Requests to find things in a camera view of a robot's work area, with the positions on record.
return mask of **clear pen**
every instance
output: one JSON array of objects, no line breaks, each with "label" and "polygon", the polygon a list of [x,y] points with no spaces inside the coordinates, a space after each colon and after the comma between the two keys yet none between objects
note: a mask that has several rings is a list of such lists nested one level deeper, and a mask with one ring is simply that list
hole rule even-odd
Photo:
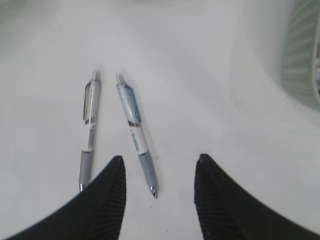
[{"label": "clear pen", "polygon": [[94,158],[97,111],[101,87],[101,72],[93,71],[93,77],[84,90],[84,143],[81,151],[79,190],[82,192],[91,180],[91,168]]},{"label": "clear pen", "polygon": [[142,121],[139,114],[135,93],[133,88],[126,83],[122,74],[117,74],[116,79],[116,87],[128,120],[130,132],[144,172],[145,180],[152,195],[156,199],[158,198],[158,181],[154,164],[152,162],[141,126]]}]

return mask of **pen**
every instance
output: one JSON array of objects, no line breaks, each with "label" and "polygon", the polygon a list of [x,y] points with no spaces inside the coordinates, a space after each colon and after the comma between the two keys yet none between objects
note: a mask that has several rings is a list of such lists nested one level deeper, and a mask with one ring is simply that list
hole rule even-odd
[{"label": "pen", "polygon": [[158,181],[152,162],[151,155],[145,141],[144,133],[141,126],[141,117],[135,98],[135,93],[130,87],[122,74],[116,75],[117,90],[122,102],[122,106],[127,117],[133,142],[138,153],[138,157],[144,172],[146,183],[148,184],[154,198],[158,198]]},{"label": "pen", "polygon": [[80,192],[89,184],[91,178],[91,168],[94,158],[94,144],[96,135],[97,111],[99,104],[99,92],[101,86],[101,73],[93,71],[93,77],[85,86],[84,90],[84,143],[81,151],[79,189]]}]

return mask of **gray rubber grip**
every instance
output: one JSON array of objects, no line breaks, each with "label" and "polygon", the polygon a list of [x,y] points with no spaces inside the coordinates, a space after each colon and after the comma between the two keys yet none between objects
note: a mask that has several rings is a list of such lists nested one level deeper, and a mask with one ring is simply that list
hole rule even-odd
[{"label": "gray rubber grip", "polygon": [[157,175],[149,152],[139,155],[140,163],[149,187],[157,187]]},{"label": "gray rubber grip", "polygon": [[93,157],[94,157],[93,151],[81,152],[79,184],[85,184],[85,185],[89,184],[91,180],[91,167],[92,167]]}]

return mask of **black curved object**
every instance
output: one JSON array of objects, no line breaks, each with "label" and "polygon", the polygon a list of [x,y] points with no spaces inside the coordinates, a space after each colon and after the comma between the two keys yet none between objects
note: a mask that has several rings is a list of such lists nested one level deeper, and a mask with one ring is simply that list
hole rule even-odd
[{"label": "black curved object", "polygon": [[117,240],[126,201],[125,165],[115,156],[73,200],[7,240]]},{"label": "black curved object", "polygon": [[196,164],[194,203],[204,240],[320,240],[251,196],[207,154]]}]

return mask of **green plastic container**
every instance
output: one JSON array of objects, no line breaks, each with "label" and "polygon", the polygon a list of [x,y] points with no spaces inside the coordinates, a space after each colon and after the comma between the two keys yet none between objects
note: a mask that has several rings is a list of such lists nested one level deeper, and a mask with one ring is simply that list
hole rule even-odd
[{"label": "green plastic container", "polygon": [[296,0],[282,61],[282,84],[288,93],[318,111],[320,111],[319,33],[320,0]]}]

